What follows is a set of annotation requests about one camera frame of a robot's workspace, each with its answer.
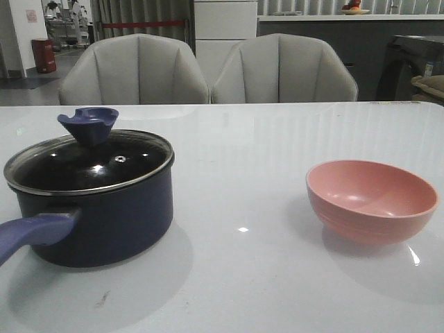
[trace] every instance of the saucepan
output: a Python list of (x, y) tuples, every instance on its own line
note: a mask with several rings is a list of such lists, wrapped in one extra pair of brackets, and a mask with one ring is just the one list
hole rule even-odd
[(170, 143), (140, 130), (112, 130), (118, 112), (79, 108), (58, 121), (71, 133), (12, 156), (4, 167), (22, 218), (0, 224), (0, 265), (24, 245), (68, 267), (132, 257), (173, 218)]

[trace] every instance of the white table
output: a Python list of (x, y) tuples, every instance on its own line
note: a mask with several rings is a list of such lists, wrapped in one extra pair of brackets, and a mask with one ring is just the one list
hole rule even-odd
[[(118, 106), (115, 128), (166, 137), (175, 217), (120, 264), (0, 267), (0, 332), (444, 332), (444, 206), (414, 238), (352, 244), (306, 196), (319, 162), (376, 160), (444, 194), (444, 109), (428, 103)], [(0, 108), (0, 162), (63, 135), (59, 106)], [(0, 180), (4, 221), (19, 216)]]

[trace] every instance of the glass lid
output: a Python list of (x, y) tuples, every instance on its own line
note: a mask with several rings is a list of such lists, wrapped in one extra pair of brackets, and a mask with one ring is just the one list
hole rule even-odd
[(170, 143), (158, 135), (109, 129), (105, 141), (92, 145), (66, 135), (31, 146), (10, 158), (3, 172), (8, 184), (19, 191), (77, 196), (142, 181), (173, 159)]

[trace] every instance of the drawer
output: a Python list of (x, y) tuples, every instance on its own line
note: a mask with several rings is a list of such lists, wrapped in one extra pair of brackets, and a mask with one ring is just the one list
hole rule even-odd
[(211, 89), (228, 53), (239, 40), (196, 40), (196, 58)]
[(257, 2), (196, 2), (197, 40), (242, 40), (256, 37)]

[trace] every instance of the upholstered chair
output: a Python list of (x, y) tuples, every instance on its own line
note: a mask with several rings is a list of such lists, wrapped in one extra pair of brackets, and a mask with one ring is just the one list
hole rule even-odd
[(210, 93), (180, 40), (146, 34), (93, 43), (63, 80), (61, 105), (201, 104)]
[(280, 33), (234, 45), (211, 92), (213, 103), (356, 101), (357, 93), (329, 44)]

